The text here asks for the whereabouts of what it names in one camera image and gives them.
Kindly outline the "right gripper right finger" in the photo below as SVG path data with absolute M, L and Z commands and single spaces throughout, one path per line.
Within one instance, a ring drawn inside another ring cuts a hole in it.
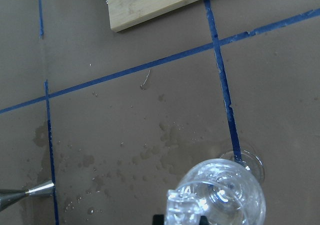
M 208 225 L 208 219 L 206 216 L 202 215 L 200 217 L 199 225 Z

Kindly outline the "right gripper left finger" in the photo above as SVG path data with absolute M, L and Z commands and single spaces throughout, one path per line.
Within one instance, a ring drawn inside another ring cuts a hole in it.
M 154 214 L 152 217 L 152 225 L 164 225 L 165 215 L 164 214 Z

